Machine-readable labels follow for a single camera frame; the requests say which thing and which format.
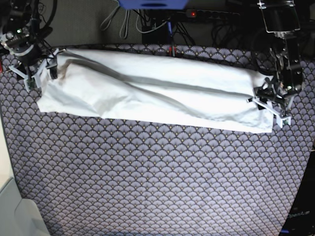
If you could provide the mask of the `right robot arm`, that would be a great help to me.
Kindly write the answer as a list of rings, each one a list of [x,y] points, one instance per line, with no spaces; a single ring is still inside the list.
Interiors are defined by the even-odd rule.
[[[52,1],[49,19],[41,27],[41,14],[38,0],[2,0],[0,2],[0,53],[13,55],[18,65],[9,66],[17,74],[25,89],[30,91],[41,87],[40,76],[47,69],[52,79],[57,78],[57,55],[46,42],[53,28],[50,27],[58,2]]]

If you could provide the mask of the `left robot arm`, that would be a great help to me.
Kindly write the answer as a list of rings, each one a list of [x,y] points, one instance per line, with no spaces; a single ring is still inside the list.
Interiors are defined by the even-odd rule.
[[[269,52],[275,63],[275,71],[263,70],[257,63],[255,52],[251,52],[252,62],[265,75],[265,81],[253,89],[254,97],[248,101],[271,112],[277,125],[284,127],[291,124],[289,110],[295,96],[305,87],[298,42],[301,25],[292,0],[259,0],[257,5],[264,28],[257,31],[251,45],[262,33],[273,35],[274,42]]]

